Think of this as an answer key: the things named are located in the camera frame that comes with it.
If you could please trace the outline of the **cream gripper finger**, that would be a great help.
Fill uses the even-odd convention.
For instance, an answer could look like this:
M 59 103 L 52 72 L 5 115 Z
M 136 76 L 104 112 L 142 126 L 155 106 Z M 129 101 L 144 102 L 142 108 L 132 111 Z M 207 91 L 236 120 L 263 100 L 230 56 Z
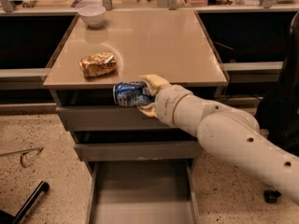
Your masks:
M 139 105 L 137 109 L 150 118 L 158 118 L 155 103 L 151 103 L 149 105 Z
M 152 96 L 155 96 L 160 90 L 170 85 L 166 79 L 158 75 L 142 75 L 140 80 L 146 83 Z

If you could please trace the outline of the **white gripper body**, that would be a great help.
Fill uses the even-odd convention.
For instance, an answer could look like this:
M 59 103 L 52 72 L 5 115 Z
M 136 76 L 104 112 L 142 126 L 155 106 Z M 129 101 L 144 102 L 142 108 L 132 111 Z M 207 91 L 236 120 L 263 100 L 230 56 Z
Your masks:
M 165 125 L 174 127 L 175 109 L 188 95 L 192 95 L 192 92 L 179 85 L 170 85 L 161 89 L 155 97 L 157 119 Z

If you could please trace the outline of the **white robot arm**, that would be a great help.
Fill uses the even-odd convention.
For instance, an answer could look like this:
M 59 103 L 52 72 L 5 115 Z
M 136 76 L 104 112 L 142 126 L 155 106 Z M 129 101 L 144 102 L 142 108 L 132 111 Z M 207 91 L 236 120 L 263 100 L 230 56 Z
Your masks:
M 210 155 L 254 175 L 299 203 L 299 158 L 277 147 L 260 132 L 248 112 L 202 99 L 157 75 L 140 79 L 155 101 L 139 110 L 197 138 Z

